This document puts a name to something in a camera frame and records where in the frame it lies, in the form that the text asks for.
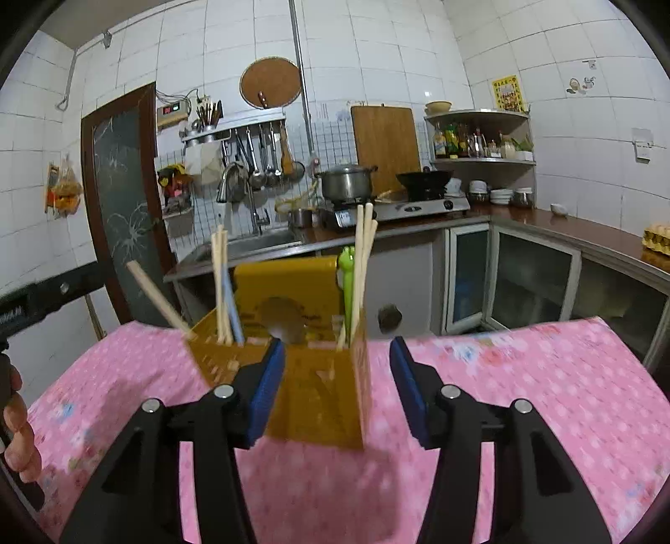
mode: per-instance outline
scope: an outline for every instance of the poster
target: poster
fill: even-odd
[[[492,85],[498,109],[525,113],[521,87],[519,87],[519,79],[516,76],[495,80]]]

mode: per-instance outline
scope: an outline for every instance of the metal basin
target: metal basin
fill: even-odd
[[[267,251],[276,251],[277,249],[284,249],[300,245],[301,243],[290,230],[278,230],[276,232],[268,232],[262,236],[239,238],[228,242],[228,260],[233,261],[241,257],[250,257],[251,255],[258,255]],[[196,248],[182,262],[193,264],[211,260],[212,247],[210,244],[203,244]]]

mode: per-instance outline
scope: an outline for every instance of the brown wooden door frame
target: brown wooden door frame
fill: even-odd
[[[113,273],[112,256],[107,244],[107,236],[103,225],[100,209],[100,198],[95,183],[93,134],[98,125],[119,115],[125,111],[137,107],[139,110],[139,154],[142,168],[142,179],[144,182],[144,193],[147,197],[147,209],[153,223],[153,239],[158,249],[158,256],[163,273],[176,264],[174,254],[170,249],[168,233],[163,221],[163,210],[161,199],[156,183],[156,173],[153,159],[156,156],[156,128],[155,128],[155,96],[156,85],[150,83],[140,87],[128,94],[124,94],[113,102],[98,108],[82,119],[81,136],[81,162],[82,177],[84,179],[84,199],[86,200],[86,213],[88,214],[88,225],[90,227],[93,247],[98,262],[102,263],[109,271],[105,285],[112,301],[114,311],[119,321],[124,324],[133,320],[130,308],[126,302],[121,284],[117,275]]]

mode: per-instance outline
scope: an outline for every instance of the floral tablecloth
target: floral tablecloth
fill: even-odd
[[[408,340],[415,359],[480,401],[530,399],[594,495],[615,543],[634,527],[670,471],[670,405],[600,319],[512,332]],[[261,543],[411,544],[438,453],[410,436],[389,369],[370,342],[371,425],[364,452],[262,438],[238,452]],[[58,540],[81,490],[142,400],[166,405],[206,392],[180,333],[137,323],[82,355],[29,410],[44,459],[40,523]],[[492,448],[485,445],[474,541],[490,531]],[[184,537],[199,542],[187,445],[181,458]]]

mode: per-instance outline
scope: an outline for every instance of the human hand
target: human hand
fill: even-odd
[[[0,357],[7,359],[9,364],[6,355],[0,354]],[[18,391],[23,385],[21,375],[14,366],[10,365],[10,368],[12,391]],[[34,482],[42,471],[42,457],[35,447],[35,433],[28,423],[28,410],[21,395],[14,393],[11,396],[3,416],[7,429],[14,433],[5,450],[5,461],[12,470],[19,472],[22,482]]]

